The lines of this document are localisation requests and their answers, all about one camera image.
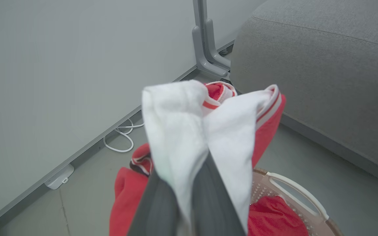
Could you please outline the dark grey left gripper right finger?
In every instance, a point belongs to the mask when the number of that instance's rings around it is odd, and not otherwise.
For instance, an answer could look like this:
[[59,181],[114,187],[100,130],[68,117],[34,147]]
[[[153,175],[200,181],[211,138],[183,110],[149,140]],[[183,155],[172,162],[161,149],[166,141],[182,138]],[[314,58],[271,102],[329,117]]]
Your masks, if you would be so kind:
[[192,209],[196,236],[246,235],[210,152],[194,179]]

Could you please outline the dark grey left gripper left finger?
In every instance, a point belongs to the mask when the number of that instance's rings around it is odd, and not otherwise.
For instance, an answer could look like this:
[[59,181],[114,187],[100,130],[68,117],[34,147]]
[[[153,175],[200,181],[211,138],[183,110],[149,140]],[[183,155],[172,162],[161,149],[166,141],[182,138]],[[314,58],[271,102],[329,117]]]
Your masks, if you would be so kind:
[[153,170],[127,235],[176,236],[179,218],[172,188]]

